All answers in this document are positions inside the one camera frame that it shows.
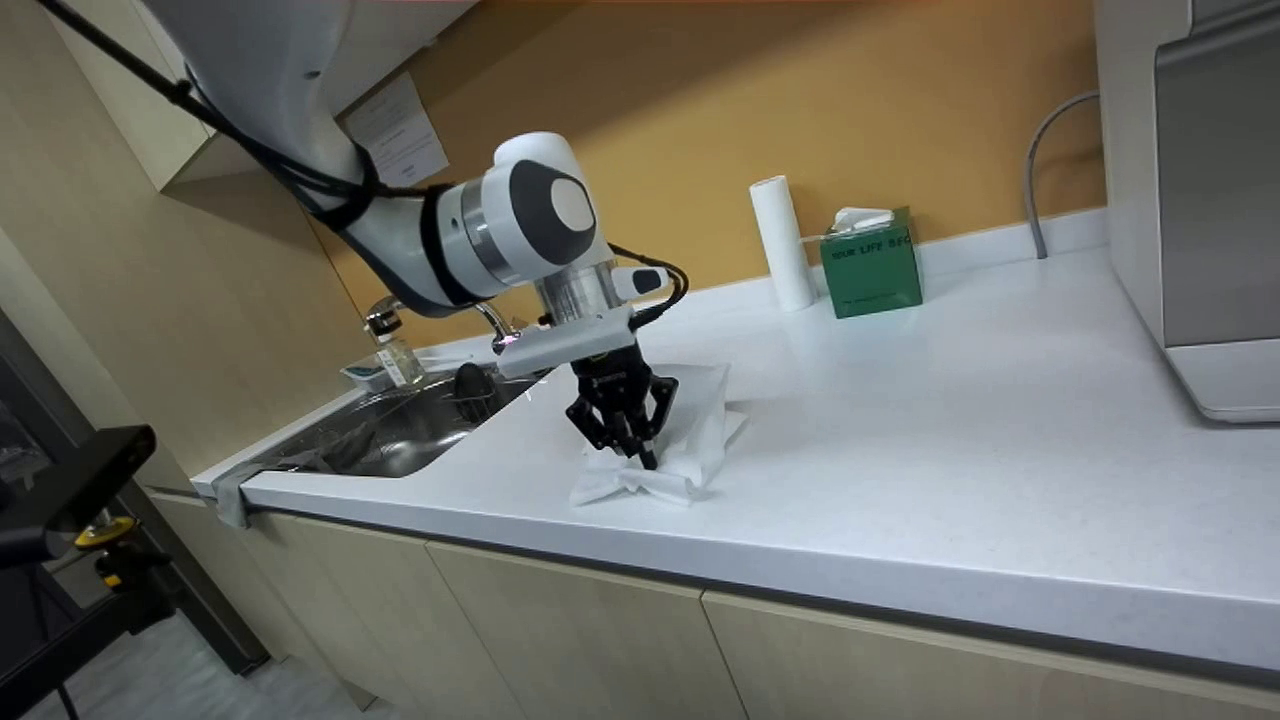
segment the tissue box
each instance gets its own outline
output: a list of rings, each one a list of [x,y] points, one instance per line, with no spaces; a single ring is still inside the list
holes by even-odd
[[[837,315],[868,315],[920,305],[911,210],[896,208],[891,225],[834,231],[823,239],[823,274]]]

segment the orange wall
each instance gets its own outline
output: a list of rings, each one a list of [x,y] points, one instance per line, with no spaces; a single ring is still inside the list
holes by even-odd
[[[1098,83],[1094,0],[480,0],[413,75],[453,175],[556,129],[606,231],[709,287],[763,270],[747,182],[778,170],[808,231],[841,202],[911,202],[920,239],[1021,219],[1030,132]],[[1100,201],[1082,112],[1043,146],[1043,210]],[[379,294],[354,255],[338,265],[358,305]],[[413,338],[456,331],[480,324],[413,324]]]

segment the countertop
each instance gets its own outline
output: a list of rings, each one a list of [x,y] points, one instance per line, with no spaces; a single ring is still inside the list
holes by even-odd
[[[752,278],[648,329],[653,365],[725,365],[747,417],[689,506],[572,506],[567,371],[421,477],[270,471],[246,493],[253,506],[1280,670],[1280,428],[1199,425],[1090,239],[969,268],[981,244],[924,251],[930,305],[909,312],[785,315]]]

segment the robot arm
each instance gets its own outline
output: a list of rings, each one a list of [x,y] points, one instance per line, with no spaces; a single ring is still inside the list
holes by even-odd
[[[627,287],[681,268],[615,270],[597,201],[563,137],[531,132],[497,146],[492,168],[453,187],[385,187],[369,150],[332,121],[320,83],[354,0],[147,0],[189,59],[173,83],[66,8],[40,0],[184,112],[240,138],[300,202],[421,315],[448,315],[537,285],[552,329],[519,331],[497,356],[505,374],[572,365],[581,400],[567,420],[597,442],[642,454],[673,405],[675,381],[653,374]]]

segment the wall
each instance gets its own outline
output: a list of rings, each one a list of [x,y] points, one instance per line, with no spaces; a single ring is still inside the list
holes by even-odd
[[[778,170],[808,231],[841,202],[911,202],[924,239],[1021,219],[1032,129],[1098,83],[1094,0],[486,0],[413,75],[453,175],[512,132],[556,129],[606,231],[709,287],[763,270],[747,182]],[[1043,208],[1100,201],[1098,115],[1082,112],[1043,146]],[[358,305],[379,294],[338,265]],[[480,324],[418,324],[421,338],[453,331]]]
[[[35,4],[0,4],[0,305],[96,425],[144,420],[170,485],[344,387],[369,353],[264,175],[157,195]]]

